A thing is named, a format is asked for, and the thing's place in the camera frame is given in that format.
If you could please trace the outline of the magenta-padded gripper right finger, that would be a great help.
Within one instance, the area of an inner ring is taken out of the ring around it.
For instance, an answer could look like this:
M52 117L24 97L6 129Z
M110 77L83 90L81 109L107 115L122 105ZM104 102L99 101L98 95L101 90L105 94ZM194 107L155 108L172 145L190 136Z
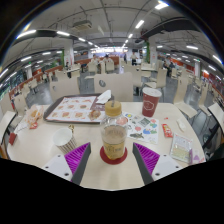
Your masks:
M133 144L133 154L145 185L182 169L182 166L169 155L159 155L138 143Z

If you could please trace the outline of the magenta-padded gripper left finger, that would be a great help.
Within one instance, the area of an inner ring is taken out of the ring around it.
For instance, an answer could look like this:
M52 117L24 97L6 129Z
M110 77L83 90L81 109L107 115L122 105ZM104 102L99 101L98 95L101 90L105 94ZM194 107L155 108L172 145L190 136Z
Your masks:
M73 149L66 155L57 154L43 166L43 169L79 185L90 154L91 144L86 143Z

